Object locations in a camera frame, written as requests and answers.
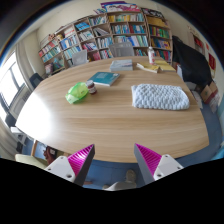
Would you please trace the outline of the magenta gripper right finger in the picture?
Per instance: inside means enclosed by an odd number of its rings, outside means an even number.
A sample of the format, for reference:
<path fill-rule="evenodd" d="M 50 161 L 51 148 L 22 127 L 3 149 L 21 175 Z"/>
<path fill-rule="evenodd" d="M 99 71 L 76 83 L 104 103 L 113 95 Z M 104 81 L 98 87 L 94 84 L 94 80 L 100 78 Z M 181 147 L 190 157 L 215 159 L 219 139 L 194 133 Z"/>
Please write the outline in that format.
<path fill-rule="evenodd" d="M 160 155 L 140 144 L 134 145 L 134 154 L 145 184 L 183 169 L 183 166 L 169 154 Z"/>

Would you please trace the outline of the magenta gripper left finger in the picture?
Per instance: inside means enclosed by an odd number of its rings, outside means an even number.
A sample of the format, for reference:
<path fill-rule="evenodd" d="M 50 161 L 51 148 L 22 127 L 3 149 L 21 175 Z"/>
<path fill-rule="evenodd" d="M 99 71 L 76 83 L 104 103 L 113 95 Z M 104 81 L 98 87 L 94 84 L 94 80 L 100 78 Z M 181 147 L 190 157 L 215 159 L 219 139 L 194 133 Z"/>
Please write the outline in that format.
<path fill-rule="evenodd" d="M 68 157 L 59 156 L 45 170 L 78 186 L 83 186 L 94 155 L 95 145 L 91 144 Z"/>

